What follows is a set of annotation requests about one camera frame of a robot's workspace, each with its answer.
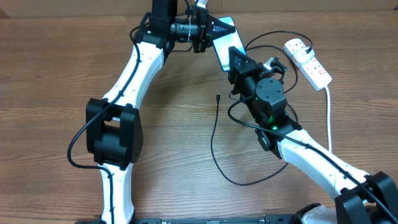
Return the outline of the Galaxy smartphone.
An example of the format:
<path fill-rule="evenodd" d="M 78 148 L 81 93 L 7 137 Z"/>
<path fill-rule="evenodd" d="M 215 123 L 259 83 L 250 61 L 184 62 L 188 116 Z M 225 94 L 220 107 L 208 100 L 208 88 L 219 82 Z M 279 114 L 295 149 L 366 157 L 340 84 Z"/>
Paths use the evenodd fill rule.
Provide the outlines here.
<path fill-rule="evenodd" d="M 229 72 L 229 52 L 230 47 L 236 47 L 240 52 L 246 55 L 243 42 L 237 30 L 234 33 L 220 37 L 213 41 L 213 48 L 220 63 L 223 72 Z"/>

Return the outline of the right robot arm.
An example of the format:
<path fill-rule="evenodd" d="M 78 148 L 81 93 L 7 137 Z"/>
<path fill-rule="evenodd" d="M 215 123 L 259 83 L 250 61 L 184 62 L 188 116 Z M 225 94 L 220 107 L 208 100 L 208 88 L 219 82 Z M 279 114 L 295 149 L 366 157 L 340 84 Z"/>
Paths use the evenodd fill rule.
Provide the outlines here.
<path fill-rule="evenodd" d="M 228 79 L 254 118 L 252 126 L 265 150 L 294 165 L 334 201 L 334 208 L 313 203 L 297 212 L 299 223 L 397 223 L 397 186 L 385 173 L 370 175 L 319 145 L 286 112 L 279 62 L 266 68 L 230 47 Z"/>

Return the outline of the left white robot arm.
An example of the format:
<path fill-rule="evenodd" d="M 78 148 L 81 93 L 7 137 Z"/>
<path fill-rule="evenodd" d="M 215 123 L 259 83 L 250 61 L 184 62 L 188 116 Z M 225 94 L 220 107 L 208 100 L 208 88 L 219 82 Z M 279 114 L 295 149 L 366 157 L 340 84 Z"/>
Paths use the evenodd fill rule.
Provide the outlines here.
<path fill-rule="evenodd" d="M 236 30 L 211 16 L 205 1 L 187 5 L 184 15 L 177 11 L 177 1 L 152 2 L 151 11 L 129 33 L 132 52 L 122 74 L 104 97 L 88 101 L 86 123 L 68 145 L 72 166 L 101 173 L 104 207 L 97 223 L 134 221 L 132 168 L 144 143 L 139 108 L 175 43 L 189 42 L 200 53 Z"/>

